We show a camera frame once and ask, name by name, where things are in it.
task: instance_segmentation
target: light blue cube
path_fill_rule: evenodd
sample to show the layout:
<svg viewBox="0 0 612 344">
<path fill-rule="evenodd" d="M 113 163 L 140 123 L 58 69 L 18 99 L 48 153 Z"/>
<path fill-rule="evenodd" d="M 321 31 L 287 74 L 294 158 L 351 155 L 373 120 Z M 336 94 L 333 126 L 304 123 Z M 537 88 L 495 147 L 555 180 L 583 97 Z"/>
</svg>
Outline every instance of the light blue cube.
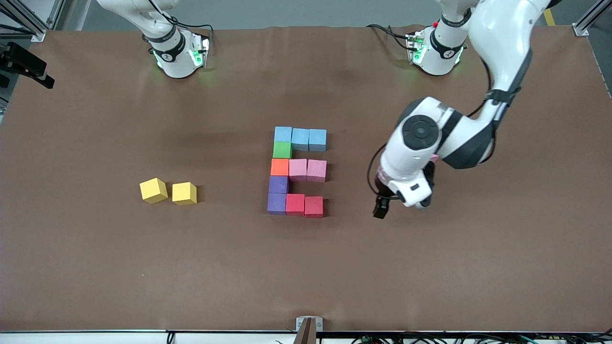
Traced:
<svg viewBox="0 0 612 344">
<path fill-rule="evenodd" d="M 327 130 L 310 129 L 308 135 L 308 150 L 312 152 L 324 152 L 327 146 Z"/>
<path fill-rule="evenodd" d="M 310 131 L 308 129 L 293 128 L 291 134 L 291 149 L 294 151 L 308 151 L 308 137 Z"/>
<path fill-rule="evenodd" d="M 291 127 L 275 127 L 274 142 L 291 142 Z"/>
</svg>

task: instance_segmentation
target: green cube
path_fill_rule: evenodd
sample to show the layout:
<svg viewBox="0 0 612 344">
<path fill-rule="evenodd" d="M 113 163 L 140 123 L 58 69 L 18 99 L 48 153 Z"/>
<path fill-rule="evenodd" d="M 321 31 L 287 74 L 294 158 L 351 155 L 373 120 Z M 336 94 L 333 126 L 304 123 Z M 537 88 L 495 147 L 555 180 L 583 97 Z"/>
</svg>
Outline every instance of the green cube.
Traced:
<svg viewBox="0 0 612 344">
<path fill-rule="evenodd" d="M 291 159 L 291 142 L 275 142 L 273 158 Z"/>
</svg>

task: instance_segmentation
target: table surface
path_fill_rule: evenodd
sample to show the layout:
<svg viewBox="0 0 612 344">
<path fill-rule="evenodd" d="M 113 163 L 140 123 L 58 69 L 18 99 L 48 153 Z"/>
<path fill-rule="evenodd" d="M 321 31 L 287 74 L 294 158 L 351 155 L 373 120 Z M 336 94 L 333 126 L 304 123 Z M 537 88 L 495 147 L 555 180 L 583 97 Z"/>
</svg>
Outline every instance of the table surface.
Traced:
<svg viewBox="0 0 612 344">
<path fill-rule="evenodd" d="M 0 126 L 0 329 L 601 331 L 612 323 L 612 103 L 589 42 L 535 28 L 494 157 L 439 163 L 432 207 L 374 219 L 365 170 L 412 100 L 463 113 L 474 50 L 432 77 L 365 28 L 219 31 L 172 80 L 138 32 L 49 32 Z M 324 128 L 324 219 L 266 214 L 275 125 Z M 200 203 L 138 184 L 190 181 Z"/>
</svg>

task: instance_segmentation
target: orange cube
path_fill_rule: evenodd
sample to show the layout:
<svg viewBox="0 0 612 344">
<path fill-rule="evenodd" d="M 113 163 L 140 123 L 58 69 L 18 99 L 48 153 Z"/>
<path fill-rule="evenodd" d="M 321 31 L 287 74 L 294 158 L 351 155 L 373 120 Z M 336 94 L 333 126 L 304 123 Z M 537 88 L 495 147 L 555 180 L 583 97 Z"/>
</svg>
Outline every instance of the orange cube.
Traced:
<svg viewBox="0 0 612 344">
<path fill-rule="evenodd" d="M 289 159 L 272 159 L 271 176 L 289 176 Z"/>
</svg>

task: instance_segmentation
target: cube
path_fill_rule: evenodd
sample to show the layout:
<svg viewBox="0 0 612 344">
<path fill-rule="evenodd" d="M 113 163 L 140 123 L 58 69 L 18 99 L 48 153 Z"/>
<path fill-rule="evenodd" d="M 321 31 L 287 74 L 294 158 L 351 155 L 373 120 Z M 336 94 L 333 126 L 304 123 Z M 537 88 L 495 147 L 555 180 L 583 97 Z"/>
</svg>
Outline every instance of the cube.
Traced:
<svg viewBox="0 0 612 344">
<path fill-rule="evenodd" d="M 289 159 L 272 159 L 271 176 L 289 176 Z"/>
<path fill-rule="evenodd" d="M 305 182 L 307 180 L 306 159 L 290 159 L 289 160 L 289 179 L 292 182 Z"/>
<path fill-rule="evenodd" d="M 327 130 L 310 129 L 308 134 L 308 150 L 313 152 L 324 152 L 327 146 Z"/>
<path fill-rule="evenodd" d="M 304 216 L 304 200 L 306 195 L 303 193 L 288 193 L 285 204 L 285 212 L 289 216 Z"/>
<path fill-rule="evenodd" d="M 284 193 L 268 193 L 267 211 L 270 215 L 286 215 L 285 203 L 286 195 Z"/>
<path fill-rule="evenodd" d="M 291 159 L 291 142 L 275 142 L 272 157 Z"/>
<path fill-rule="evenodd" d="M 173 184 L 172 202 L 180 206 L 196 204 L 198 202 L 198 191 L 195 185 L 190 182 Z"/>
<path fill-rule="evenodd" d="M 323 196 L 307 196 L 304 199 L 304 216 L 316 219 L 323 217 Z"/>
<path fill-rule="evenodd" d="M 293 133 L 291 134 L 291 149 L 307 152 L 309 136 L 310 130 L 293 128 Z"/>
<path fill-rule="evenodd" d="M 326 171 L 327 161 L 309 159 L 306 180 L 309 182 L 325 183 Z"/>
<path fill-rule="evenodd" d="M 289 192 L 289 177 L 286 176 L 270 176 L 270 186 L 268 193 L 288 193 Z"/>
<path fill-rule="evenodd" d="M 274 142 L 291 142 L 291 127 L 275 127 Z"/>
<path fill-rule="evenodd" d="M 140 183 L 140 194 L 143 201 L 148 203 L 157 203 L 168 198 L 168 190 L 166 183 L 159 178 L 153 178 L 150 181 Z"/>
</svg>

